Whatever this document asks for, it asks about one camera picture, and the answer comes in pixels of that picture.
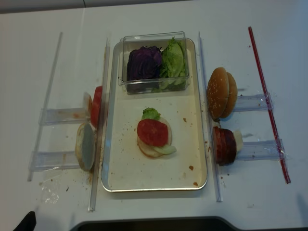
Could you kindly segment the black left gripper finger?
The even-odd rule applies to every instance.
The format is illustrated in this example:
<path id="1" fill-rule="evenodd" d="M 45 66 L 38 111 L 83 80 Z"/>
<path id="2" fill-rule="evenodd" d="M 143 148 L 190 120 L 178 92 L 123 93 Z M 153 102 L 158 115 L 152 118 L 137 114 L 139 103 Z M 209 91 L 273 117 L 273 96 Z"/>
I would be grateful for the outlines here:
<path id="1" fill-rule="evenodd" d="M 36 214 L 30 211 L 17 226 L 17 231 L 33 231 L 36 226 Z"/>

